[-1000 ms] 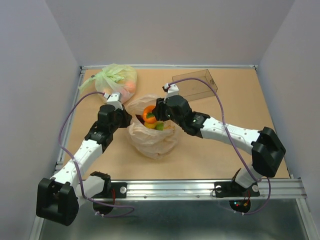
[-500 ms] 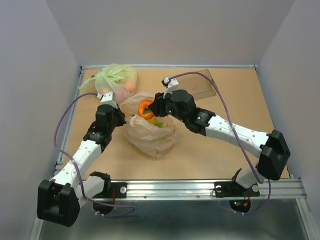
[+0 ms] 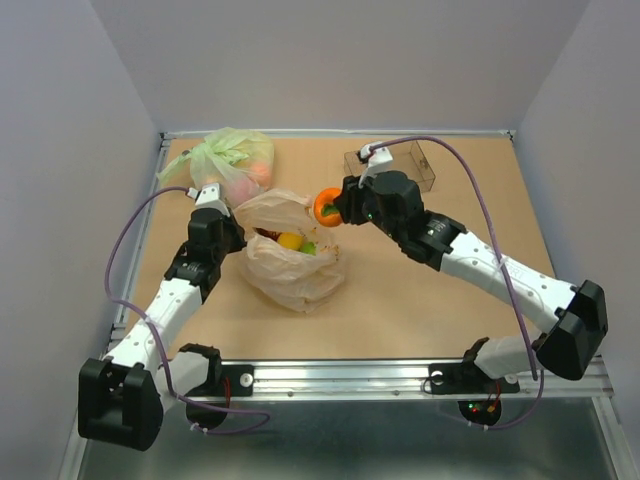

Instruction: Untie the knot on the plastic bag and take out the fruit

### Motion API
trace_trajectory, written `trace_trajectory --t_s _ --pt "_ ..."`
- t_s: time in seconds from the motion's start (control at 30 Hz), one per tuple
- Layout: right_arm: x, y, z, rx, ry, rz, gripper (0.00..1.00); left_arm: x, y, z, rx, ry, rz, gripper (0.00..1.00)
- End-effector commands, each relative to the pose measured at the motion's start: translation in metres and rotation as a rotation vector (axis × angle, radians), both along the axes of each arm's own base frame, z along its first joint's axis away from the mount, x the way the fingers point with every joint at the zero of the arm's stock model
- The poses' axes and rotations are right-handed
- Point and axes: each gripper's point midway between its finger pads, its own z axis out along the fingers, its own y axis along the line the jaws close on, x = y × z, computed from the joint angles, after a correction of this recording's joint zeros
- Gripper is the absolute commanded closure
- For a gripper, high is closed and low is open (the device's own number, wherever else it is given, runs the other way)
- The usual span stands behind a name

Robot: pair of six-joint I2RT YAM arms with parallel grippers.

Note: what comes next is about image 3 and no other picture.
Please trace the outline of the orange persimmon with green calyx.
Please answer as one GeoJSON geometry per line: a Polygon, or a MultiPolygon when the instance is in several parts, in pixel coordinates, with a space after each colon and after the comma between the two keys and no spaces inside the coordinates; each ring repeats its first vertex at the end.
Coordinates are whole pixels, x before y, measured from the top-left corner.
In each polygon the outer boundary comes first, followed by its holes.
{"type": "Polygon", "coordinates": [[[336,187],[322,190],[313,203],[313,214],[316,221],[324,227],[334,228],[343,223],[339,209],[335,205],[335,200],[340,196],[341,190],[336,187]]]}

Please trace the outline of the green bumpy fruit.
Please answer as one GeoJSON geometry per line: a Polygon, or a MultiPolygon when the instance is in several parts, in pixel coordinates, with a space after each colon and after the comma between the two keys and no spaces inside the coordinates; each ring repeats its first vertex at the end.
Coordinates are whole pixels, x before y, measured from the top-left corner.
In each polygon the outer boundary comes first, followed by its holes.
{"type": "Polygon", "coordinates": [[[306,241],[300,246],[299,252],[303,254],[315,256],[317,253],[317,245],[315,242],[306,241]]]}

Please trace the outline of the orange translucent plastic bag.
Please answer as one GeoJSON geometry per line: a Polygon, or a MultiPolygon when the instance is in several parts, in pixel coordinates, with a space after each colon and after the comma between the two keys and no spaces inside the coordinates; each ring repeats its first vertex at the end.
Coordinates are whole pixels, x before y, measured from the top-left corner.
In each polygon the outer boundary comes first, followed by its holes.
{"type": "Polygon", "coordinates": [[[309,197],[275,188],[237,207],[246,248],[239,269],[245,280],[279,305],[309,313],[336,293],[346,279],[346,260],[330,230],[316,222],[309,197]],[[261,234],[297,234],[315,253],[288,249],[261,234]]]}

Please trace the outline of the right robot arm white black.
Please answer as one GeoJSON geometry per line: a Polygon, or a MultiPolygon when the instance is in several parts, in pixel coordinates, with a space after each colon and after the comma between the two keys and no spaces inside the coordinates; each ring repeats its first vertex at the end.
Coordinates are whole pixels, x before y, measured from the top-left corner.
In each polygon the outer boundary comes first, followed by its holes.
{"type": "Polygon", "coordinates": [[[463,224],[425,209],[417,184],[388,171],[361,179],[347,176],[335,200],[346,224],[371,223],[411,260],[478,287],[513,307],[518,337],[481,339],[460,366],[463,384],[482,390],[495,379],[546,369],[581,379],[608,332],[604,289],[551,278],[500,253],[463,224]]]}

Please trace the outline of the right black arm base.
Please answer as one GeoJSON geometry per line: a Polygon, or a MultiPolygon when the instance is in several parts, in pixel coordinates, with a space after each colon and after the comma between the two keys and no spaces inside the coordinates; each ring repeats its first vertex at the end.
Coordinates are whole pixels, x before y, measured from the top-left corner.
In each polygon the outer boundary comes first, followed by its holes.
{"type": "Polygon", "coordinates": [[[494,427],[502,414],[502,396],[520,392],[517,379],[490,379],[473,363],[435,363],[428,368],[421,391],[432,395],[459,395],[458,409],[472,425],[494,427]]]}

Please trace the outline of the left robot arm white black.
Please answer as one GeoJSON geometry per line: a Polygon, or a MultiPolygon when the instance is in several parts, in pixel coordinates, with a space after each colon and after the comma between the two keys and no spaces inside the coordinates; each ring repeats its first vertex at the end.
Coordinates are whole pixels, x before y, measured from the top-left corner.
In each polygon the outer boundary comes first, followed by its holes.
{"type": "Polygon", "coordinates": [[[188,344],[173,359],[166,349],[204,305],[226,256],[245,247],[244,231],[227,209],[200,207],[191,214],[187,234],[129,334],[104,359],[90,358],[81,367],[81,437],[145,451],[160,432],[180,380],[202,394],[224,385],[218,349],[188,344]]]}

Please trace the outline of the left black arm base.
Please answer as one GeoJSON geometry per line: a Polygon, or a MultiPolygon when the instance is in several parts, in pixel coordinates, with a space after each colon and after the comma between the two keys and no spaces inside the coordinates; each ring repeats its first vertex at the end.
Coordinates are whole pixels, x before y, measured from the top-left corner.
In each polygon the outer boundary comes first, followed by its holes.
{"type": "MultiPolygon", "coordinates": [[[[207,380],[187,392],[190,398],[223,398],[213,402],[216,407],[230,408],[234,397],[250,397],[253,394],[254,367],[250,364],[222,365],[219,378],[208,376],[207,380]]],[[[229,416],[228,413],[207,411],[200,407],[187,405],[186,418],[202,427],[217,428],[229,416]]]]}

